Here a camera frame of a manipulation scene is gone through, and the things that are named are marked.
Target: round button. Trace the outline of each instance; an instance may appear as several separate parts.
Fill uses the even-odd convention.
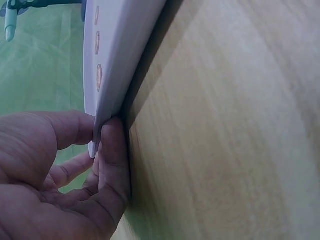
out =
[[[99,48],[100,48],[100,32],[97,31],[95,35],[95,55],[99,54]]]
[[[94,21],[94,24],[96,26],[98,25],[98,22],[99,22],[99,14],[100,14],[100,7],[97,6],[95,10],[95,21]]]
[[[102,82],[102,66],[101,64],[98,64],[97,70],[96,70],[96,89],[98,92],[100,92]]]

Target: light wood grain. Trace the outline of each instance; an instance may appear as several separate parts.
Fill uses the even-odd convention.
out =
[[[320,239],[320,2],[185,0],[167,17],[127,112],[114,239]]]

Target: green background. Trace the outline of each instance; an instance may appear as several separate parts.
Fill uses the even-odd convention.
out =
[[[0,0],[2,6],[6,1]],[[0,115],[22,111],[84,111],[81,5],[30,8],[18,16],[12,42],[0,17]],[[60,151],[56,164],[86,146]],[[80,188],[85,174],[62,189]]]

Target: hand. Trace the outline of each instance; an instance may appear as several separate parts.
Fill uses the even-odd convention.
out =
[[[124,130],[102,129],[95,160],[84,153],[53,166],[57,151],[92,140],[94,118],[76,111],[0,118],[0,239],[110,239],[131,194]],[[88,170],[82,189],[59,188]]]

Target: finger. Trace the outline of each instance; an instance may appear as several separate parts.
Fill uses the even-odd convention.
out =
[[[112,119],[102,128],[101,145],[97,156],[99,192],[73,210],[91,219],[109,235],[115,232],[131,192],[127,147],[119,119]]]
[[[63,150],[71,145],[85,145],[93,138],[95,119],[79,111],[39,112],[53,127],[57,149]]]
[[[98,193],[99,189],[99,153],[96,154],[92,171],[88,174],[82,189],[74,189],[66,195],[75,201],[85,201],[91,198],[93,195]]]
[[[25,112],[1,118],[0,169],[9,182],[23,182],[39,190],[57,150],[89,143],[94,121],[77,111]]]
[[[62,165],[52,166],[49,174],[59,189],[70,184],[76,177],[90,169],[93,164],[94,160],[91,159],[88,152],[85,152]]]

